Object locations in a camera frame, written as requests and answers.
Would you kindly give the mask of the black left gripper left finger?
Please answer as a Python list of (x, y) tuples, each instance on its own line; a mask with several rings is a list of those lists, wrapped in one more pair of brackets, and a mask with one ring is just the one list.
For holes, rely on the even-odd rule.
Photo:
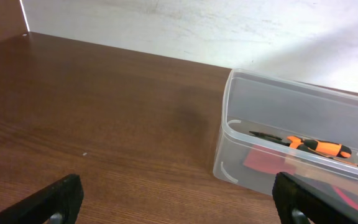
[(80, 176), (69, 174), (0, 212), (0, 223), (75, 224), (84, 198)]

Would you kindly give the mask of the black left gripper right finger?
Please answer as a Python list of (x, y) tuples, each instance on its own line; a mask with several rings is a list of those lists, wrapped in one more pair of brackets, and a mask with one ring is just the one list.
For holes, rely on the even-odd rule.
[(286, 172), (276, 175), (272, 196), (282, 223), (357, 223), (351, 207)]

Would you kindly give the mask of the red handled cutting pliers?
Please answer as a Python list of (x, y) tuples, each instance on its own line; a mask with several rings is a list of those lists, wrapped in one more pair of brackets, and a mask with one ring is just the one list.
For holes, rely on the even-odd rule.
[(341, 200), (348, 206), (358, 210), (358, 195), (333, 185), (331, 187), (339, 200)]

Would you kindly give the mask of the orange black needle-nose pliers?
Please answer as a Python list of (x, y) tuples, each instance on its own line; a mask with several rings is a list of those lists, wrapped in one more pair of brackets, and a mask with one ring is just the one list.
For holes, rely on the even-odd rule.
[(282, 138), (272, 134), (250, 131), (252, 135), (257, 138), (271, 141), (276, 144), (281, 144), (292, 149), (301, 150), (317, 156), (332, 159), (334, 161), (342, 162), (350, 166), (358, 167), (358, 164), (347, 161), (352, 156), (352, 151), (349, 147), (329, 141), (322, 141), (317, 139), (303, 139), (298, 136), (287, 136), (289, 142), (284, 142)]

